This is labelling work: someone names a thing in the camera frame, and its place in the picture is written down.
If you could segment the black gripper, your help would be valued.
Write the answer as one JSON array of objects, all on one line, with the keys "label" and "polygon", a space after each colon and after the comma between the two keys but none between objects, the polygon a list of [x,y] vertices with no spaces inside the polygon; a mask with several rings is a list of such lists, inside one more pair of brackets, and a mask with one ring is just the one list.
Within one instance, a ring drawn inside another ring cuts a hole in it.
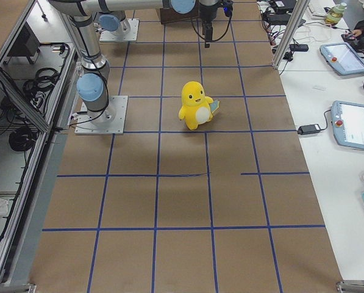
[{"label": "black gripper", "polygon": [[202,20],[204,48],[210,48],[213,41],[212,22],[217,16],[217,10],[222,8],[226,17],[233,15],[233,1],[231,0],[199,0],[199,17]]}]

